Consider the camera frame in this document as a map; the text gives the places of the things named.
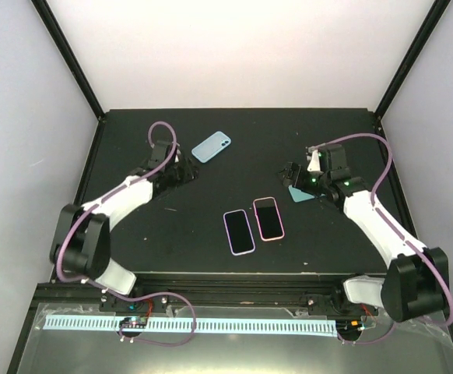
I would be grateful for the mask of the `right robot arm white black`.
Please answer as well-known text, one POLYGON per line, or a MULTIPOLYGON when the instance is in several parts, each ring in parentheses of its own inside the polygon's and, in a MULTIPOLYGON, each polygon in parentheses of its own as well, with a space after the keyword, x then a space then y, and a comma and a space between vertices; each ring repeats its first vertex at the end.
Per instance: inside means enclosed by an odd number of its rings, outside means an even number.
POLYGON ((442 249, 427 248, 385 209, 365 181, 354 176, 340 144, 307 150, 307 166, 287 163, 278 176, 286 187, 312 196, 326 196, 369 239, 383 259, 385 277, 360 275, 333 291, 332 307, 351 313, 359 304, 384 309, 397 323, 449 311, 453 320, 453 297, 449 290, 448 257, 442 249))

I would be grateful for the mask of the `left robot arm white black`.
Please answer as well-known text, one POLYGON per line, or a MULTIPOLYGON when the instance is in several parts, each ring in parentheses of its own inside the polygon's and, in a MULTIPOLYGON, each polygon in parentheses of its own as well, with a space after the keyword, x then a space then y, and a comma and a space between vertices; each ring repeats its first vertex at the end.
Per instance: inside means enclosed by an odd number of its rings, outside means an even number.
POLYGON ((135 286, 136 275, 111 258, 111 231, 140 206, 197 177, 198 166, 178 145, 159 141, 150 158, 110 192, 81 206, 64 206, 49 254, 58 278, 93 281, 118 293, 126 310, 139 309, 145 293, 135 286))

